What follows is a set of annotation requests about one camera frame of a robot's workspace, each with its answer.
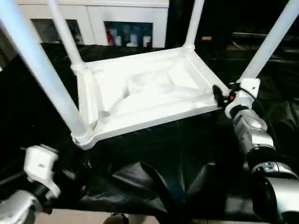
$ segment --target wrinkled fabric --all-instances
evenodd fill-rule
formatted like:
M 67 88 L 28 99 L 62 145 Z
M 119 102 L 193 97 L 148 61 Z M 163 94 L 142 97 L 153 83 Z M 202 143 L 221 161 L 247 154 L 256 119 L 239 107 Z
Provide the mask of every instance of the wrinkled fabric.
M 76 77 L 64 48 L 43 47 L 78 105 Z M 147 50 L 79 46 L 79 51 L 89 62 Z M 250 59 L 246 52 L 197 52 L 225 84 L 237 80 Z M 259 77 L 258 98 L 275 129 L 276 144 L 298 171 L 299 65 L 270 60 Z M 60 152 L 57 166 L 64 173 L 58 177 L 62 195 L 54 204 L 57 208 L 258 220 L 250 199 L 250 175 L 223 110 L 102 140 L 83 151 L 20 58 L 0 73 L 0 82 L 1 179 L 22 169 L 21 147 L 43 143 Z M 264 118 L 258 105 L 254 107 Z M 26 176 L 0 185 L 0 199 L 27 185 Z

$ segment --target floor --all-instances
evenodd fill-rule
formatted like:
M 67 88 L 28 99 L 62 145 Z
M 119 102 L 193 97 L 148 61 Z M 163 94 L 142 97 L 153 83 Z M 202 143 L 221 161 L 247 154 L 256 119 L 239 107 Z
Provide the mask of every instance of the floor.
M 51 215 L 39 214 L 35 224 L 102 224 L 110 213 L 75 211 L 75 210 L 53 210 Z M 129 215 L 130 224 L 158 224 L 155 217 Z M 193 220 L 195 224 L 254 224 L 250 222 L 231 222 L 215 220 Z

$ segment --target black cable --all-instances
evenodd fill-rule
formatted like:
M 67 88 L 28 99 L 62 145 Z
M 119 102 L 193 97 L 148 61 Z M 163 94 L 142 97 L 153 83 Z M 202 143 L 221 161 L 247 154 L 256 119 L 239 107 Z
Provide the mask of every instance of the black cable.
M 11 175 L 7 178 L 5 178 L 4 180 L 0 180 L 0 186 L 4 185 L 4 184 L 7 184 L 15 179 L 18 179 L 20 177 L 23 177 L 25 176 L 26 173 L 22 170 L 21 172 L 17 173 L 17 174 L 14 174 L 14 175 Z
M 269 127 L 270 127 L 270 129 L 271 129 L 271 131 L 272 131 L 272 133 L 273 133 L 274 140 L 276 141 L 276 146 L 277 146 L 276 148 L 277 148 L 277 151 L 278 151 L 280 154 L 282 154 L 281 151 L 280 151 L 280 148 L 279 148 L 279 144 L 278 144 L 277 136 L 276 136 L 276 134 L 275 134 L 273 125 L 272 125 L 272 123 L 270 122 L 270 120 L 268 119 L 266 110 L 264 109 L 264 107 L 263 107 L 262 103 L 260 102 L 260 100 L 259 100 L 258 98 L 256 98 L 254 95 L 252 95 L 251 92 L 249 92 L 248 90 L 246 90 L 246 89 L 244 89 L 244 88 L 242 88 L 242 87 L 239 87 L 239 90 L 242 90 L 242 91 L 246 92 L 248 95 L 250 95 L 250 96 L 251 96 L 251 97 L 258 103 L 259 107 L 261 108 L 261 110 L 262 110 L 262 112 L 263 112 L 263 114 L 264 114 L 264 116 L 265 116 L 266 122 L 267 122 L 267 124 L 269 124 Z

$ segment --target black cloth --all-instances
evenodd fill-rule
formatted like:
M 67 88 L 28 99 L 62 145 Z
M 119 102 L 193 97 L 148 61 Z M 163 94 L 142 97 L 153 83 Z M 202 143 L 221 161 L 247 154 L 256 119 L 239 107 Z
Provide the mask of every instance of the black cloth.
M 264 37 L 260 38 L 259 34 L 269 33 L 287 2 L 288 0 L 206 0 L 195 45 L 198 47 L 209 42 L 202 41 L 203 36 L 209 36 L 215 45 L 225 47 L 231 44 L 233 32 L 257 34 L 255 41 L 261 44 Z M 166 48 L 184 44 L 193 5 L 194 0 L 170 0 Z M 287 36 L 293 40 L 298 39 L 298 28 L 299 17 L 287 32 Z
M 76 77 L 64 48 L 59 44 L 43 47 L 78 104 Z M 79 46 L 79 51 L 89 62 L 147 50 L 94 45 Z M 236 81 L 252 57 L 250 52 L 209 47 L 197 52 L 225 84 Z M 279 150 L 297 172 L 299 65 L 296 60 L 274 59 L 259 76 L 258 98 L 274 126 Z M 232 124 L 223 110 L 102 140 L 83 151 L 74 145 L 68 128 L 20 58 L 0 73 L 0 83 L 0 178 L 22 169 L 20 147 L 43 143 L 59 150 L 57 166 L 65 171 L 59 177 L 63 180 L 57 208 L 258 220 L 250 199 L 250 175 L 243 168 Z M 26 176 L 2 185 L 0 198 L 27 185 Z

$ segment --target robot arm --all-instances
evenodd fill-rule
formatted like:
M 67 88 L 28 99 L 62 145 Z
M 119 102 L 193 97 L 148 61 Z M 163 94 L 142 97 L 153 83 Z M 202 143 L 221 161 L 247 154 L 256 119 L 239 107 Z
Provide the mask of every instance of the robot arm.
M 26 151 L 24 170 L 35 185 L 31 191 L 18 190 L 0 204 L 0 224 L 33 224 L 42 204 L 60 194 L 53 182 L 54 149 L 41 145 Z
M 217 103 L 232 119 L 240 151 L 253 175 L 252 201 L 255 213 L 271 223 L 297 223 L 299 220 L 299 179 L 277 153 L 267 124 L 254 110 L 259 79 L 244 78 L 224 97 L 217 86 Z

